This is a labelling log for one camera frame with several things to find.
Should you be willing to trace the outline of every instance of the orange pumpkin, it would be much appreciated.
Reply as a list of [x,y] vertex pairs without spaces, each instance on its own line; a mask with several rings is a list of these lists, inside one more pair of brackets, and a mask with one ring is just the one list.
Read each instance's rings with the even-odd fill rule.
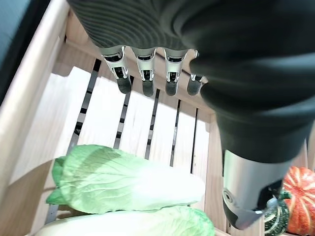
[[287,230],[293,234],[315,236],[315,173],[292,166],[283,186],[292,195],[291,199],[285,200],[290,212]]

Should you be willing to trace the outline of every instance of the black sleeve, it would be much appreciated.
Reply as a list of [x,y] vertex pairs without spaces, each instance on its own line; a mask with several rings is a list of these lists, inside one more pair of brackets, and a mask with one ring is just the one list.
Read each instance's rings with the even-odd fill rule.
[[200,53],[190,67],[209,81],[201,95],[223,150],[260,162],[295,157],[315,118],[315,1],[176,2],[159,2],[160,22]]

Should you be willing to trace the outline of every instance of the wooden crate side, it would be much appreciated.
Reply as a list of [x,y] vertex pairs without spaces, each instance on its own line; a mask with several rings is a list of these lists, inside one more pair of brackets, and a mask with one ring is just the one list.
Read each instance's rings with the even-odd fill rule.
[[149,160],[170,165],[178,99],[160,91]]
[[143,95],[141,78],[134,78],[119,149],[145,157],[155,96]]
[[[94,60],[81,52],[72,58]],[[0,211],[1,235],[32,235],[44,225],[45,200],[55,188],[51,165],[66,154],[90,76],[77,67],[67,77],[50,74]]]
[[213,221],[216,228],[225,232],[226,217],[223,210],[222,190],[222,149],[219,128],[215,115],[207,119],[209,125],[209,151],[206,178],[205,212]]
[[37,94],[43,92],[42,84],[48,79],[42,75],[64,27],[67,13],[65,0],[50,2],[1,105],[0,203],[18,159],[20,144],[28,132],[25,127],[29,127],[34,116],[29,108],[39,102],[40,96]]

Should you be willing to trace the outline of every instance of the black rubber grip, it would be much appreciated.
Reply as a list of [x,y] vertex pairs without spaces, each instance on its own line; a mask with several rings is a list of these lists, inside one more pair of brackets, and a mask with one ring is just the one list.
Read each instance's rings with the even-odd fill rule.
[[147,97],[151,97],[154,94],[154,83],[153,81],[142,81],[142,91]]
[[189,95],[194,96],[200,92],[201,81],[192,80],[191,78],[188,81],[187,92]]
[[117,80],[118,88],[120,92],[127,94],[131,92],[131,81],[130,81],[130,76],[127,78],[120,78]]
[[174,96],[177,92],[177,82],[168,82],[165,84],[166,94],[169,96]]

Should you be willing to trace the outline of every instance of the wooden slat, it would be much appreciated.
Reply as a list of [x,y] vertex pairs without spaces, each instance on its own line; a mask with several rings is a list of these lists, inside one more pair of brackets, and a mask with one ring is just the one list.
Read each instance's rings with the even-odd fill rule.
[[134,78],[119,149],[144,158],[155,96],[143,95],[141,78]]
[[113,147],[124,105],[125,95],[114,75],[102,63],[80,132],[78,145],[96,144]]
[[215,115],[205,120],[209,123],[208,169],[205,194],[205,212],[213,221],[216,228],[226,230],[226,217],[223,210],[222,190],[222,150],[219,128]]
[[30,107],[39,103],[47,79],[45,72],[68,12],[65,0],[50,2],[13,78],[0,108],[0,204],[7,189],[18,152],[34,116]]
[[190,173],[196,108],[181,101],[178,115],[177,135],[173,167]]
[[315,122],[311,130],[309,141],[307,143],[307,158],[308,158],[308,168],[311,170],[315,169]]
[[246,230],[237,230],[231,226],[230,234],[232,236],[264,236],[265,235],[265,225],[263,217],[261,217],[257,222],[250,226]]
[[225,233],[225,232],[215,228],[215,236],[230,236],[230,235],[228,233]]
[[[94,60],[81,52],[73,56],[68,64]],[[4,236],[32,235],[44,225],[48,211],[45,200],[55,187],[50,175],[52,160],[66,154],[91,75],[77,67],[67,77],[49,74],[0,211]]]
[[[209,122],[211,121],[210,115],[198,110],[196,134],[195,134],[195,146],[193,154],[192,173],[199,176],[204,183],[207,183],[207,168],[208,168],[208,151],[209,151]],[[205,210],[205,196],[201,201],[192,205],[192,207]]]
[[170,164],[178,99],[160,91],[149,160]]
[[306,140],[301,148],[299,155],[293,160],[292,165],[296,167],[308,167],[307,144]]

